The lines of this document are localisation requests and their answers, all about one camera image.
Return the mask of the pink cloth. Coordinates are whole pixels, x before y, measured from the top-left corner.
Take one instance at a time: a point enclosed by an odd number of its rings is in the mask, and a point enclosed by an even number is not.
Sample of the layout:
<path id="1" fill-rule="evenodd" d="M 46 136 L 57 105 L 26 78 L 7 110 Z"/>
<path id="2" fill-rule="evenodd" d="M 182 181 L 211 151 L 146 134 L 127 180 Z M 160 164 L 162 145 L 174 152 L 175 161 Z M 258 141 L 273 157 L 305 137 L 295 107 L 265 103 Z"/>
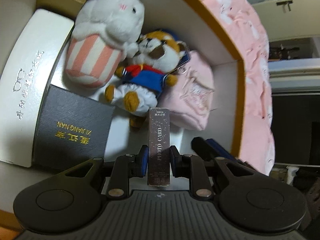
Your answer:
<path id="1" fill-rule="evenodd" d="M 170 122 L 178 127 L 202 131 L 215 106 L 213 71 L 198 51 L 190 52 L 190 61 L 178 71 L 177 83 L 166 88 L 157 106 L 167 108 Z"/>

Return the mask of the dark photo card box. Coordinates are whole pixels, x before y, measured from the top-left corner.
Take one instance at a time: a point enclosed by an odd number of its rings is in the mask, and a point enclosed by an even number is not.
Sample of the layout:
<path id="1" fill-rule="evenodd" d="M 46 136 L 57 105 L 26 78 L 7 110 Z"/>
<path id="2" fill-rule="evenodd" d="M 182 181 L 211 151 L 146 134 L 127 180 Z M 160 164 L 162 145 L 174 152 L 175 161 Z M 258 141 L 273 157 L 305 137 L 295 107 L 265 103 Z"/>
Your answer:
<path id="1" fill-rule="evenodd" d="M 166 108 L 149 109 L 148 185 L 170 185 L 170 119 Z"/>

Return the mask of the black leather notebook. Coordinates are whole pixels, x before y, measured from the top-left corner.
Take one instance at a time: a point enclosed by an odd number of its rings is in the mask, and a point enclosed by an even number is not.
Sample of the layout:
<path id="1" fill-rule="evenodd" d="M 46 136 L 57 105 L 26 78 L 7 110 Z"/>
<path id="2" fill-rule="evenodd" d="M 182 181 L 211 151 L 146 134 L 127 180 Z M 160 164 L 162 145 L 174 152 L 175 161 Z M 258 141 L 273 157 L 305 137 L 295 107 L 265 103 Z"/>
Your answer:
<path id="1" fill-rule="evenodd" d="M 103 158 L 114 108 L 50 85 L 37 120 L 33 164 L 64 171 Z"/>

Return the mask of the red panda plush toy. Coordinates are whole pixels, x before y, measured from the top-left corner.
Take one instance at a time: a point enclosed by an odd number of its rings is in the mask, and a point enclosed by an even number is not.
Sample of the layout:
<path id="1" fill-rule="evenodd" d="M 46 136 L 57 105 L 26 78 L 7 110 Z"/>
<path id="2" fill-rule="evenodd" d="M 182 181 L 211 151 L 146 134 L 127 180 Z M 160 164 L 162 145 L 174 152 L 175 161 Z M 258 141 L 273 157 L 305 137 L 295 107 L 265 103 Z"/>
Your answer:
<path id="1" fill-rule="evenodd" d="M 142 127 L 149 109 L 157 106 L 163 90 L 176 85 L 174 72 L 188 55 L 185 42 L 164 30 L 142 35 L 137 45 L 138 51 L 131 63 L 118 67 L 114 73 L 121 84 L 108 85 L 105 89 L 108 103 L 130 113 L 129 125 L 134 130 Z"/>

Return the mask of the white glasses case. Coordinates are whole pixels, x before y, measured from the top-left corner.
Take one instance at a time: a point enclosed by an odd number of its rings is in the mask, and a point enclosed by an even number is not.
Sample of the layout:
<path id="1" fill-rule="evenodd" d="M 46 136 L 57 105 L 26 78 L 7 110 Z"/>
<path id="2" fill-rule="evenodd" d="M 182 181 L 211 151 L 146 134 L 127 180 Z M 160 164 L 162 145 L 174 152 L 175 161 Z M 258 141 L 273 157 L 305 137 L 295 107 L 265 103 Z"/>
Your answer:
<path id="1" fill-rule="evenodd" d="M 73 26 L 38 9 L 17 39 L 1 74 L 1 161 L 31 167 L 42 98 Z"/>

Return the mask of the white popcorn plush toy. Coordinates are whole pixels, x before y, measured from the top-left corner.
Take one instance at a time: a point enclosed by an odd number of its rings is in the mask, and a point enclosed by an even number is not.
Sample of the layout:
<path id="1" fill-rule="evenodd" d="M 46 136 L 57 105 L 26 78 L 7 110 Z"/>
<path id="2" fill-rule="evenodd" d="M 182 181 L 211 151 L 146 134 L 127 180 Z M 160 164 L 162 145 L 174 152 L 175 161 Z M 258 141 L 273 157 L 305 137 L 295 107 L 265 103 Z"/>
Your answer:
<path id="1" fill-rule="evenodd" d="M 106 85 L 118 64 L 137 52 L 144 12 L 140 0 L 87 0 L 76 17 L 67 51 L 69 79 L 86 88 Z"/>

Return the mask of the orange cardboard storage box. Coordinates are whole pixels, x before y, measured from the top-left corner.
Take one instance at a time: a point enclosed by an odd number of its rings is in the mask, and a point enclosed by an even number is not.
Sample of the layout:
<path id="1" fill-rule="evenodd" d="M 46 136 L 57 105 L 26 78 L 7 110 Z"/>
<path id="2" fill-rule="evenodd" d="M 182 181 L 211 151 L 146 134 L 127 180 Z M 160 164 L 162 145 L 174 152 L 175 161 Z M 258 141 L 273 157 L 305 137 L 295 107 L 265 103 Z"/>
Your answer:
<path id="1" fill-rule="evenodd" d="M 244 58 L 231 33 L 203 0 L 1 0 L 1 226 L 19 231 L 9 187 L 13 169 L 31 167 L 36 118 L 55 60 L 72 28 L 63 61 L 72 88 L 94 92 L 107 85 L 123 60 L 168 72 L 196 48 L 213 67 L 238 71 L 227 81 L 231 106 L 214 114 L 209 134 L 223 135 L 240 151 Z"/>

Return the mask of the pink printed duvet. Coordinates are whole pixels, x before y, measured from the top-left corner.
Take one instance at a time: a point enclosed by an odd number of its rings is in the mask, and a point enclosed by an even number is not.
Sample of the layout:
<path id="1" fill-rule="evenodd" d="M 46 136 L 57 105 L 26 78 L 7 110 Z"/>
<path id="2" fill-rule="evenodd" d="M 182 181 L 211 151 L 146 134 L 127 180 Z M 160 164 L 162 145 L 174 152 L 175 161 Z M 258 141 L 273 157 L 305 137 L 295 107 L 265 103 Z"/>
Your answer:
<path id="1" fill-rule="evenodd" d="M 275 148 L 267 32 L 248 0 L 200 1 L 219 20 L 244 59 L 246 90 L 240 159 L 269 175 Z"/>

